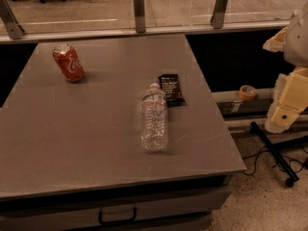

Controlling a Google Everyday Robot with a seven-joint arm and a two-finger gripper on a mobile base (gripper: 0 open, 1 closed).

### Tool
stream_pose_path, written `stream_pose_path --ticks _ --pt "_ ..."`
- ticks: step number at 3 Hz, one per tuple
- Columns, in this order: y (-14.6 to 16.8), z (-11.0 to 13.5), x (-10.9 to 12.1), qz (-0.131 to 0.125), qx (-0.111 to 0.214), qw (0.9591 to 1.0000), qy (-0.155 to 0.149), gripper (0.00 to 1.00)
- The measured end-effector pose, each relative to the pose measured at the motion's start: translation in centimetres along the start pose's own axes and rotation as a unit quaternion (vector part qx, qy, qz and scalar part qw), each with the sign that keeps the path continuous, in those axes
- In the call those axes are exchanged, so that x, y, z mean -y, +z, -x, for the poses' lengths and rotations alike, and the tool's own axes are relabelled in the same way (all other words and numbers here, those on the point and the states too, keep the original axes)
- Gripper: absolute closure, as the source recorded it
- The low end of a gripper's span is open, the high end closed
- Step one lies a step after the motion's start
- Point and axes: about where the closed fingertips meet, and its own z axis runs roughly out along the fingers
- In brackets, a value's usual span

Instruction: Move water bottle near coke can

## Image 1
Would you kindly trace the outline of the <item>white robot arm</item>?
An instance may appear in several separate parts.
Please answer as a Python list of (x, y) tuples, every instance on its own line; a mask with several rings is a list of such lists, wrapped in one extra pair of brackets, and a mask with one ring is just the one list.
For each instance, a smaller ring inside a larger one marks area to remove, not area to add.
[(294, 11), (291, 22), (263, 48), (282, 52), (284, 60), (295, 66), (290, 74), (279, 74), (275, 82), (265, 128), (278, 134), (288, 130), (308, 107), (308, 3)]

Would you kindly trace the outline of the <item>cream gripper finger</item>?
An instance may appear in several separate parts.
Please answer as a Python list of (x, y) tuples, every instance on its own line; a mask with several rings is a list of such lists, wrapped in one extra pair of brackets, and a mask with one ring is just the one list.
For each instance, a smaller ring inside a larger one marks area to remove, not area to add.
[(273, 37), (268, 39), (264, 43), (263, 48), (270, 52), (283, 52), (286, 32), (287, 32), (287, 28), (284, 27), (278, 33), (276, 33)]
[(272, 97), (265, 128), (279, 134), (288, 130), (308, 107), (308, 69), (296, 67), (289, 75), (279, 74)]

